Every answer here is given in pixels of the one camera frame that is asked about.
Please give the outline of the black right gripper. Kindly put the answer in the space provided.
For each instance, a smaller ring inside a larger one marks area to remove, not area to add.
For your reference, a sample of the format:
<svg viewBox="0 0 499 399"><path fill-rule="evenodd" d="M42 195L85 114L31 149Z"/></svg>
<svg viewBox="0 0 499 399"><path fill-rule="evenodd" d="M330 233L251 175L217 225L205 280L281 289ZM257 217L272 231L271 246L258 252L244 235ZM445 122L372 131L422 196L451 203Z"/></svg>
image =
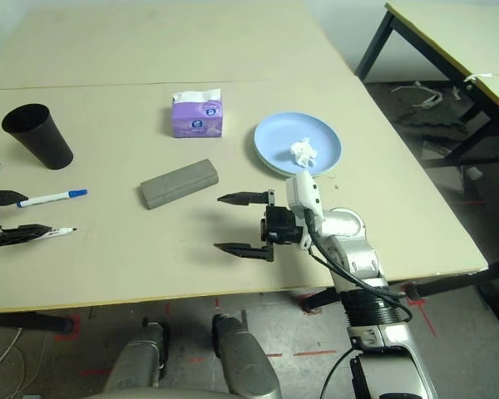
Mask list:
<svg viewBox="0 0 499 399"><path fill-rule="evenodd" d="M219 202L232 205L248 206L250 204L266 204L264 218L260 221L262 248L243 243L216 243L214 246L228 254L244 259L261 259L268 262L274 260L275 244L300 244L303 228L297 225L294 212L286 207L275 205L273 190L264 192L241 191L222 195Z"/></svg>

